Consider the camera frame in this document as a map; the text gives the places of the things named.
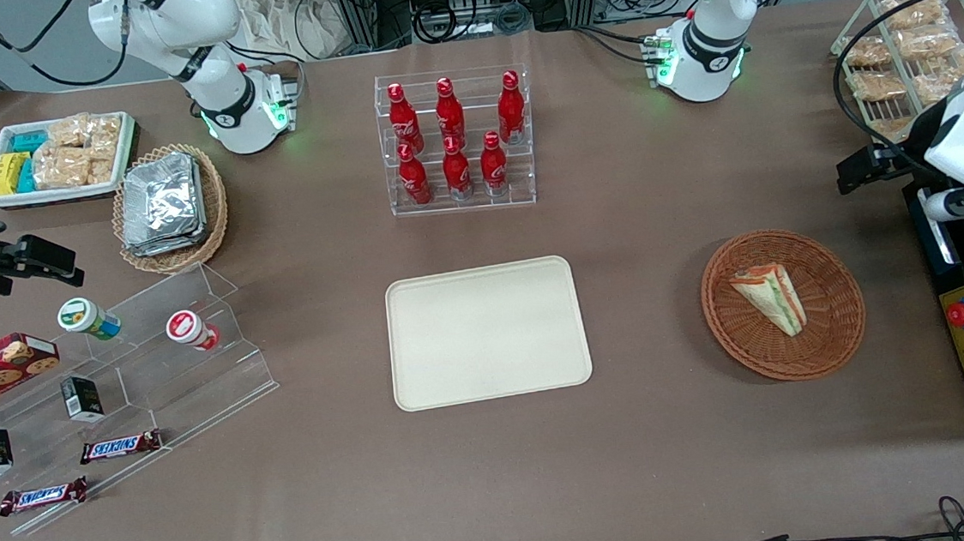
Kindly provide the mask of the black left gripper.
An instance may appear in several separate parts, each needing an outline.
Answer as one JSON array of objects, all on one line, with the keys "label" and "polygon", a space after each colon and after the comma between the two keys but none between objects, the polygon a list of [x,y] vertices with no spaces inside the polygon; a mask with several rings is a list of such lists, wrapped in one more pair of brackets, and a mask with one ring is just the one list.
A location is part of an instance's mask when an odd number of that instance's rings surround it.
[{"label": "black left gripper", "polygon": [[926,165],[902,148],[870,145],[866,151],[849,155],[837,165],[839,194],[849,195],[872,182],[894,180],[926,172]]}]

